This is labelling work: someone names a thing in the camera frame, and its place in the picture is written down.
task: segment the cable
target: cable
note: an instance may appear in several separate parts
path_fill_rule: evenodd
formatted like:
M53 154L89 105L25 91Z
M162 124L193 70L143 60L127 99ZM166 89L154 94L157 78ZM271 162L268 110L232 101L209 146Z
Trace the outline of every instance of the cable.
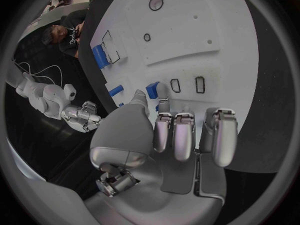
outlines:
M47 70L47 69L49 69L49 68L51 68L51 67L57 67L57 68L59 69L59 71L60 71L60 87L61 87L61 88L63 87L63 72L62 72L62 70L61 70L61 68L60 68L59 66L57 66L57 65L51 65L51 66L46 67L46 68L43 69L42 71L39 71L39 72L37 72L37 73L31 73L31 67L30 67L30 64L29 64L28 62L23 61L23 62L17 63L17 62L16 62L16 59L14 59L13 61L14 61L14 63L15 63L19 68L23 69L23 70L24 70L25 72L27 72L28 74L30 74L30 75L32 75L32 76L34 76L34 77L48 78L48 79L50 79L50 80L53 82L53 84L55 84L55 82L54 82L50 77L48 77L48 76L36 76L36 75L37 75L37 74L40 74L41 72L43 72L43 71L45 71L45 70ZM28 68L29 68L29 72L28 72L27 70L25 70L23 67L21 67L20 64L27 64L27 65L28 65Z

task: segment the hole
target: hole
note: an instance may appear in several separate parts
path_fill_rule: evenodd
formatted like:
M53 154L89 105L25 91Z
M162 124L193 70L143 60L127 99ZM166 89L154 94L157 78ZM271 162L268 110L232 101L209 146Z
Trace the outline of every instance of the hole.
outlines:
M171 88L173 90L174 93L180 93L181 90L180 90L180 84L179 84L179 80L178 79L172 79L171 80Z
M145 40L146 42L149 42L149 41L151 40L150 34L146 33L146 34L144 35L144 40Z
M152 11L157 11L162 8L164 5L164 0L150 0L149 2L149 8Z
M205 93L205 80L203 76L197 76L196 80L196 92L197 94L204 94Z

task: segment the man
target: man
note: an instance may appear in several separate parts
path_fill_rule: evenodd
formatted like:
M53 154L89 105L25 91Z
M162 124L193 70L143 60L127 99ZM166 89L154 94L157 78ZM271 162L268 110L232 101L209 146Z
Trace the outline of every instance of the man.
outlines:
M60 25L48 27L42 34L41 41L46 46L59 43L59 49L72 57L78 58L78 46L87 9L71 12L61 20Z

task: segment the blue block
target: blue block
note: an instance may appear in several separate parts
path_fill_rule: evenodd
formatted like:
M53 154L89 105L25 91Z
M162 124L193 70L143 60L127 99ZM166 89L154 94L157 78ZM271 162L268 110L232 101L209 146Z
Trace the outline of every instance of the blue block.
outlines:
M124 88L122 87L122 85L119 85L119 86L115 87L114 89L110 90L109 95L111 97L113 97L114 95L122 92L123 90L124 90Z
M155 83L151 83L148 86L146 86L146 90L148 92L150 99L156 99L158 97L158 92L156 90L158 84L159 84L159 81L157 81Z
M96 59L96 62L98 64L98 67L100 69L103 69L104 67L106 67L107 65L109 65L109 61L106 57L106 54L105 52L103 51L102 49L102 46L101 44L95 46L93 49L92 49L92 53L94 54L94 57Z

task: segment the black circle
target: black circle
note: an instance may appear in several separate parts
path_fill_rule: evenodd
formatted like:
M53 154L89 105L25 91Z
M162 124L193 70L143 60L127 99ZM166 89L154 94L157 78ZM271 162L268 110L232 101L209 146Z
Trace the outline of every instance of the black circle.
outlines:
M158 11L159 9L161 9L162 7L163 7L163 5L164 5L164 0L161 0L161 6L159 7L159 8L157 8L157 9L153 9L152 8L152 6L151 6L151 2L152 2L153 0L150 0L150 2L149 2L149 8L152 10L152 11Z
M149 33L146 33L146 34L144 35L144 40L145 40L146 42L149 42L149 41L151 40L151 37L150 37L150 34L149 34Z

